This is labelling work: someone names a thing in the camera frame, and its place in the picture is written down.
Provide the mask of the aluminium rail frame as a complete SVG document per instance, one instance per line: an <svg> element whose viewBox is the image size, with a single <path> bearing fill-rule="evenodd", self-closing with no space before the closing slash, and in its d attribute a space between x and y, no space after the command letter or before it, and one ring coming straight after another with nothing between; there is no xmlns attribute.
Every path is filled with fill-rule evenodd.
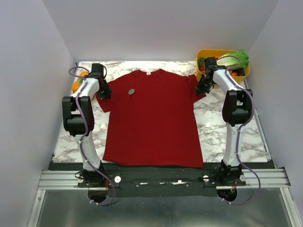
<svg viewBox="0 0 303 227"><path fill-rule="evenodd" d="M81 164L52 163L41 173L30 227L298 227L283 168L255 185L212 197L117 197L114 184L87 184Z"/></svg>

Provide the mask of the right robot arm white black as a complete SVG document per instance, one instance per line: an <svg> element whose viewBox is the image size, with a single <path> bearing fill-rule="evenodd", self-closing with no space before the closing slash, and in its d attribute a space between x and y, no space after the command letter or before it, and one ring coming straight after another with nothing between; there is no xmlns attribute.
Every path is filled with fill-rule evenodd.
<svg viewBox="0 0 303 227"><path fill-rule="evenodd" d="M226 146L215 179L223 185L229 185L242 175L240 153L243 131L254 115L252 91L240 86L226 66L217 64L215 57L204 59L203 65L205 71L198 80L196 95L210 93L214 84L225 93L222 117L227 129Z"/></svg>

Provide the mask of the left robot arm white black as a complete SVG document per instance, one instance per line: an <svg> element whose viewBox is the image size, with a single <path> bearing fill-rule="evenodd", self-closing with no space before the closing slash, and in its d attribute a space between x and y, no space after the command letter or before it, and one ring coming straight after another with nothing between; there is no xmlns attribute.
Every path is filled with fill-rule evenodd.
<svg viewBox="0 0 303 227"><path fill-rule="evenodd" d="M112 90L106 82L107 69L100 63L93 63L91 70L75 66L69 75L79 78L82 83L71 96L62 98L62 118L64 129L73 136L80 149L83 170L80 177L87 184L95 187L104 182L111 183L104 174L101 159L98 157L92 131L95 126L91 100L94 96L110 99Z"/></svg>

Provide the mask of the yellow plastic bin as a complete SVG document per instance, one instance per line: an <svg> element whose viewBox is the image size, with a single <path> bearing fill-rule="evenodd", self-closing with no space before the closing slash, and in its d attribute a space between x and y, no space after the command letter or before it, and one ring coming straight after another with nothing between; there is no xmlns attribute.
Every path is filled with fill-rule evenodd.
<svg viewBox="0 0 303 227"><path fill-rule="evenodd" d="M202 64L199 62L200 59L206 59L207 57L215 57L216 59L228 54L235 52L233 50L219 50L219 49L202 49L197 52L196 55L196 79L199 81L204 74L202 70ZM238 69L238 70L229 70L232 78L237 82L241 83L250 73L249 65L245 69Z"/></svg>

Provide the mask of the round green brooch badge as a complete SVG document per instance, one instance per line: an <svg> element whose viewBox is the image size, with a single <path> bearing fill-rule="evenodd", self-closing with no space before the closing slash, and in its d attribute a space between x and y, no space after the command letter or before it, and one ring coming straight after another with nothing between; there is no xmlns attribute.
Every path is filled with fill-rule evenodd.
<svg viewBox="0 0 303 227"><path fill-rule="evenodd" d="M129 94L129 95L132 95L134 92L135 92L135 90L132 88L132 89L130 89L130 90L128 91L128 94Z"/></svg>

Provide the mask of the red t-shirt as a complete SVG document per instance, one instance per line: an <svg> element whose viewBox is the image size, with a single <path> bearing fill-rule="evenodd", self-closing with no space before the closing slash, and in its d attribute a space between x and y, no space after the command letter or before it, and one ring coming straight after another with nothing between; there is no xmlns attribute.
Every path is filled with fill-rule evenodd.
<svg viewBox="0 0 303 227"><path fill-rule="evenodd" d="M141 70L111 82L111 99L98 98L109 113L103 159L122 166L204 165L194 103L195 75Z"/></svg>

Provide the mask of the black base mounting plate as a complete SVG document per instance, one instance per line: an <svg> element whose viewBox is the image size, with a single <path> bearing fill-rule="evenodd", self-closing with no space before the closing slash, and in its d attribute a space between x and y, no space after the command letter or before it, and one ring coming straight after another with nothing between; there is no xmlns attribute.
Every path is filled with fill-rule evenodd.
<svg viewBox="0 0 303 227"><path fill-rule="evenodd" d="M117 197L170 197L206 196L212 197L219 190L233 185L248 186L249 180L255 185L264 177L275 172L272 161L248 163L242 168L245 181L231 176L220 180L219 163L206 163L203 168L179 166L119 166L104 163L104 174L113 182Z"/></svg>

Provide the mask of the orange snack packet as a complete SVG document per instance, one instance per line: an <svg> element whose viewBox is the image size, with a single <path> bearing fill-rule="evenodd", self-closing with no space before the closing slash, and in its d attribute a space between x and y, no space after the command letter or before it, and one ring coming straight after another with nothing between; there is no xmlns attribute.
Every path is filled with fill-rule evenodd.
<svg viewBox="0 0 303 227"><path fill-rule="evenodd" d="M86 87L83 91L81 91L80 97L89 96L90 99L92 99L99 90L98 80L92 78L87 78L85 81L82 81L82 79L77 79L71 87L72 97L76 97L85 84Z"/></svg>

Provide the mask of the toy lettuce head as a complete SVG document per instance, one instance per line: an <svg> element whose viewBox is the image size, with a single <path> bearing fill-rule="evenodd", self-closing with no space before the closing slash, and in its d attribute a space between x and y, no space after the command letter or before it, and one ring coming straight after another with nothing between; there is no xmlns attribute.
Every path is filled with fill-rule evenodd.
<svg viewBox="0 0 303 227"><path fill-rule="evenodd" d="M244 49L236 52L229 52L218 58L217 65L225 66L228 69L246 69L249 65L249 56Z"/></svg>

